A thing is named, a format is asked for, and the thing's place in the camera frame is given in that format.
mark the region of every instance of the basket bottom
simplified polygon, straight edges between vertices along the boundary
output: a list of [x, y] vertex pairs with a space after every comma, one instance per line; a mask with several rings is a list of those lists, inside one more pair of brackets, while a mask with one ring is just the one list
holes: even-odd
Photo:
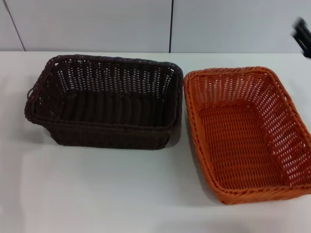
[[150, 95], [71, 92], [63, 103], [63, 120], [135, 126], [163, 124], [164, 102]]
[[215, 178], [225, 189], [286, 185], [250, 103], [200, 111]]
[[51, 137], [60, 145], [115, 149], [158, 150], [165, 147], [170, 136], [166, 132], [150, 133], [135, 131], [49, 128]]

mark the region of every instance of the brown wicker basket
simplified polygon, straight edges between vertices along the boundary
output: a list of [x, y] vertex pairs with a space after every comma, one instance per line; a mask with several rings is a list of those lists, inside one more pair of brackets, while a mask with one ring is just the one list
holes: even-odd
[[182, 84], [168, 62], [57, 56], [29, 91], [25, 116], [62, 145], [161, 149], [181, 122]]

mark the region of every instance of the white wall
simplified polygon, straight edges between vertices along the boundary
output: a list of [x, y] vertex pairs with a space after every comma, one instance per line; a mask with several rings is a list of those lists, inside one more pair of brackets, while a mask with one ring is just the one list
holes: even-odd
[[171, 0], [7, 0], [27, 51], [168, 52]]
[[175, 0], [172, 52], [300, 52], [290, 36], [310, 0]]
[[22, 51], [23, 47], [19, 41], [9, 13], [0, 1], [0, 50]]
[[[28, 51], [169, 51], [172, 0], [6, 1]], [[21, 50], [0, 13], [0, 50]], [[299, 53], [298, 16], [311, 0], [174, 0], [172, 52]]]

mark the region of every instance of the rectangular basket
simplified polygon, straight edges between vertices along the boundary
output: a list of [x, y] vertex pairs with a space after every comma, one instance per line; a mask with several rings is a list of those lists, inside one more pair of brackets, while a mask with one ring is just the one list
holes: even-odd
[[182, 78], [168, 62], [57, 56], [28, 93], [25, 116], [62, 145], [161, 149], [181, 122]]
[[193, 71], [184, 90], [196, 153], [221, 202], [311, 193], [311, 136], [274, 72]]

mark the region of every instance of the basket handle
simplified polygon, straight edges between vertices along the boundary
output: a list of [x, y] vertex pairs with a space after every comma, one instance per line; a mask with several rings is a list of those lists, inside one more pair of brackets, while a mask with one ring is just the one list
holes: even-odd
[[34, 88], [31, 88], [31, 89], [28, 91], [28, 93], [27, 93], [27, 99], [28, 99], [28, 100], [29, 100], [29, 97], [32, 95], [32, 94], [31, 94], [31, 95], [29, 96], [29, 94], [30, 94], [30, 92], [32, 92], [33, 90], [34, 90]]

